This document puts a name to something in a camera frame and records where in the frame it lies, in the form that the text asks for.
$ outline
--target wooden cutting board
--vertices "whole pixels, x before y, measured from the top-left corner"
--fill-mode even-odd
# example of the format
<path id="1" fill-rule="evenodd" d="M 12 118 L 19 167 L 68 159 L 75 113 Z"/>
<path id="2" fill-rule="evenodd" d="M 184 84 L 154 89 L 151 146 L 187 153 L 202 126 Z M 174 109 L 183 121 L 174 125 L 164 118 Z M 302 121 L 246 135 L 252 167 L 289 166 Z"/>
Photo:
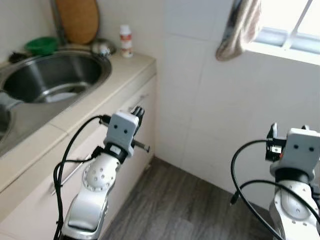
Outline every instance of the wooden cutting board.
<path id="1" fill-rule="evenodd" d="M 96 0 L 55 0 L 66 38 L 74 44 L 88 44 L 99 28 Z"/>

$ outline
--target countertop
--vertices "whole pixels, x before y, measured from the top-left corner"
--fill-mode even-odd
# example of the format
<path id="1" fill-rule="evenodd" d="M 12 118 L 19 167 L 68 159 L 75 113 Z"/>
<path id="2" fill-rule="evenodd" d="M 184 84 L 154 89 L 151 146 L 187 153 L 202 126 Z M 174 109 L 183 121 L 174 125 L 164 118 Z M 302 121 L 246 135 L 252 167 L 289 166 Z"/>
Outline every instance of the countertop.
<path id="1" fill-rule="evenodd" d="M 16 182 L 25 181 L 25 173 L 27 173 L 26 175 L 33 173 L 32 186 L 29 186 L 30 182 L 27 186 L 30 192 L 42 178 L 52 174 L 52 166 L 60 162 L 65 150 L 63 148 L 67 146 L 72 135 L 85 120 L 97 113 L 112 114 L 120 104 L 124 103 L 156 74 L 156 61 L 149 56 L 135 53 L 132 58 L 123 58 L 119 53 L 116 53 L 109 60 L 112 65 L 112 73 L 105 82 L 62 111 L 0 158 L 1 204 L 3 204 L 3 197 L 9 196 L 9 192 L 12 192 L 12 188 L 15 187 L 14 185 L 18 184 Z M 89 134 L 90 127 L 81 134 L 82 136 L 79 136 L 79 141 Z M 59 154 L 54 162 L 44 164 L 42 162 L 44 156 L 57 148 L 58 144 L 61 145 L 61 142 L 63 147 L 58 147 Z M 28 191 L 23 190 L 23 196 L 26 197 Z"/>

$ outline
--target cabinet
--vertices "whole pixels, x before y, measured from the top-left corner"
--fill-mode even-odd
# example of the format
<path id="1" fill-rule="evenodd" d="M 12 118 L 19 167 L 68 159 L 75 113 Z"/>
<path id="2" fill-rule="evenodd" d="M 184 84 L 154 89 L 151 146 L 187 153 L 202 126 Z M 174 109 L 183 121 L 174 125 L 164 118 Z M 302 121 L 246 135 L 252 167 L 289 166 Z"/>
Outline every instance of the cabinet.
<path id="1" fill-rule="evenodd" d="M 134 155 L 128 158 L 121 166 L 113 190 L 109 195 L 109 208 L 103 231 L 105 231 L 125 202 L 131 189 L 154 155 L 155 139 L 155 97 L 156 77 L 150 79 L 140 90 L 129 98 L 119 109 L 127 111 L 136 104 L 145 108 L 142 126 L 136 139 L 151 146 L 150 153 L 136 148 Z M 90 153 L 97 145 L 102 145 L 107 128 L 99 125 L 87 138 L 72 152 L 71 158 L 83 156 L 83 152 Z M 69 205 L 80 189 L 82 170 L 85 164 L 64 184 L 61 190 L 63 213 L 66 215 Z M 52 175 L 41 182 L 37 188 L 4 220 L 0 223 L 1 239 L 13 240 L 52 240 L 58 208 L 56 196 L 52 196 Z"/>

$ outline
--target wooden floor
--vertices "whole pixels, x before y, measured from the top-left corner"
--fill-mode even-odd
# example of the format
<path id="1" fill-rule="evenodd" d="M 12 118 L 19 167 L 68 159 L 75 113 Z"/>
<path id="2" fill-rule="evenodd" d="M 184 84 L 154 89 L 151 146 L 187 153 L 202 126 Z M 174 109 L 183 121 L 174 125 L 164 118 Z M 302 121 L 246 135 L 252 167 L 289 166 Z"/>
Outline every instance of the wooden floor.
<path id="1" fill-rule="evenodd" d="M 241 200 L 155 159 L 101 240 L 272 240 Z M 270 222 L 269 213 L 257 208 Z"/>

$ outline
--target stainless steel sink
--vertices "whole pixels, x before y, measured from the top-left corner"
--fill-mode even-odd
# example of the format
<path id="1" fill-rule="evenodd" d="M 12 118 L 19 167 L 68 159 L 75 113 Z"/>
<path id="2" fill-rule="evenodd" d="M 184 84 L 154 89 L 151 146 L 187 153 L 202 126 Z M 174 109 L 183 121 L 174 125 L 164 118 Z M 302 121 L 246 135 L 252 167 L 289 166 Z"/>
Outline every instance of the stainless steel sink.
<path id="1" fill-rule="evenodd" d="M 0 156 L 103 83 L 111 63 L 84 50 L 63 50 L 0 69 L 0 91 L 22 103 L 1 110 Z"/>

